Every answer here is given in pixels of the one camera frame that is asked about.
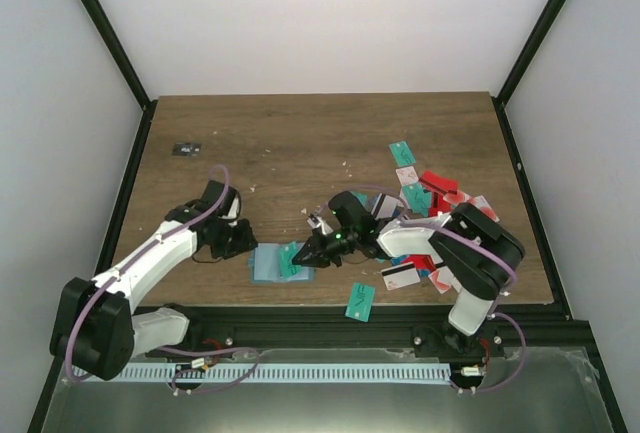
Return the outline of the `teal VIP card front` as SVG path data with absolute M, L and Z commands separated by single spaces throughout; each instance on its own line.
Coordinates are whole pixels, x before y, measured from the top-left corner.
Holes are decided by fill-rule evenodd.
M 279 275 L 282 279 L 290 279 L 299 273 L 301 267 L 293 263 L 298 251 L 296 242 L 283 244 L 278 248 Z

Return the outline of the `teal vip card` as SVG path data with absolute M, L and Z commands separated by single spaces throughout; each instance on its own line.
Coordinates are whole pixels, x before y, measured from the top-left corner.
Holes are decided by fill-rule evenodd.
M 283 244 L 278 248 L 279 275 L 282 279 L 290 279 L 299 273 L 301 267 L 293 263 L 298 251 L 296 242 Z
M 376 289 L 362 283 L 354 283 L 345 309 L 347 318 L 368 322 L 374 303 Z

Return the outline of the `blue leather card holder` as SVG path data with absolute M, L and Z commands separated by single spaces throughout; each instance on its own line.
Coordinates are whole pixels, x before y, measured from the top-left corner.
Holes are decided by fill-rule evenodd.
M 259 243 L 251 253 L 248 266 L 249 278 L 253 283 L 296 283 L 310 282 L 314 279 L 314 269 L 301 267 L 299 273 L 290 279 L 282 279 L 279 275 L 278 248 L 283 244 Z

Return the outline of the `white magnetic stripe card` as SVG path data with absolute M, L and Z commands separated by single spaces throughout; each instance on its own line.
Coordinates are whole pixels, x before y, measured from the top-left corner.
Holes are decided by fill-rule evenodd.
M 402 263 L 381 271 L 388 291 L 412 286 L 420 282 L 419 273 L 412 262 Z

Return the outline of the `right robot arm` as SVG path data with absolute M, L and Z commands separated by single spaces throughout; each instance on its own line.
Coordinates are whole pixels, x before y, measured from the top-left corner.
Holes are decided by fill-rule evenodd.
M 480 343 L 479 330 L 493 314 L 498 298 L 516 282 L 515 270 L 525 256 L 523 244 L 498 222 L 469 202 L 430 218 L 379 214 L 343 191 L 328 202 L 339 224 L 334 230 L 311 214 L 311 235 L 291 263 L 300 267 L 339 267 L 360 252 L 368 259 L 429 256 L 460 284 L 444 331 L 447 349 L 458 356 Z

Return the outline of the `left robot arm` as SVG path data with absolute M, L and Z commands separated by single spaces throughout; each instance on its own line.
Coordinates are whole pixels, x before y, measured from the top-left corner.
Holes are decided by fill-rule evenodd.
M 240 193 L 211 180 L 202 195 L 170 210 L 137 249 L 87 280 L 72 278 L 63 288 L 50 340 L 66 376 L 115 378 L 139 355 L 172 347 L 196 355 L 204 332 L 196 315 L 175 303 L 137 313 L 147 294 L 171 270 L 204 247 L 215 260 L 256 248 L 248 220 L 241 216 Z

